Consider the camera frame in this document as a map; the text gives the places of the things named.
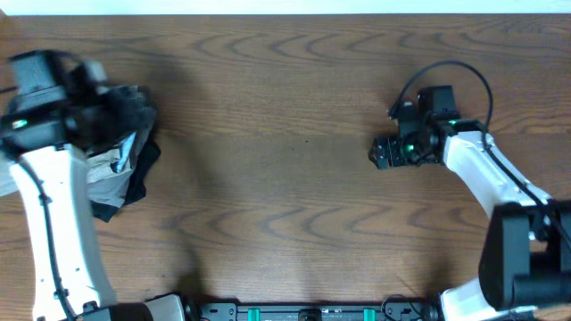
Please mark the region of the khaki green shorts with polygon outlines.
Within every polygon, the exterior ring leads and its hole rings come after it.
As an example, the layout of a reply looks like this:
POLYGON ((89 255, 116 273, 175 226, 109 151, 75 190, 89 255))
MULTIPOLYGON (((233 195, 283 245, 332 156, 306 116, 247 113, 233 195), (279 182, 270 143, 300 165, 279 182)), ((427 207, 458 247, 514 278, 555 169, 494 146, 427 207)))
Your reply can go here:
POLYGON ((95 198, 101 195, 107 199, 105 193, 115 192, 116 186, 126 184, 135 169, 136 138, 137 133, 132 133, 110 150, 87 159, 87 184, 95 198))

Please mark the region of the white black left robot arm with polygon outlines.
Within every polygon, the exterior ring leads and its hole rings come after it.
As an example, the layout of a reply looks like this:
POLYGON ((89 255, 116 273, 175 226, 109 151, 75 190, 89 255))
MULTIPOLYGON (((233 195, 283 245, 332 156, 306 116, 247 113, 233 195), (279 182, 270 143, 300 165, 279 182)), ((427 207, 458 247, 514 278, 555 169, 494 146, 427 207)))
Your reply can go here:
POLYGON ((15 96, 1 151, 21 194, 36 276, 36 320, 182 320, 180 296, 118 303, 95 232, 145 195, 159 157, 156 108, 140 86, 111 86, 99 62, 40 50, 10 59, 15 96))

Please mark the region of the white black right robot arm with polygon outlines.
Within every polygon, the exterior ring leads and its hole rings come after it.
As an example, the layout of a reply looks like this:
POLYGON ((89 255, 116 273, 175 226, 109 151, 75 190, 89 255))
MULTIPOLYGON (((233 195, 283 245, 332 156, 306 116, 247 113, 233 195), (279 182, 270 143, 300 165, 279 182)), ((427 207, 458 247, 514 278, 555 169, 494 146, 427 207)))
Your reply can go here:
POLYGON ((477 277, 442 292, 429 317, 501 320, 570 302, 570 203, 526 179, 480 121, 414 121, 368 156, 378 169, 443 165, 489 218, 477 277))

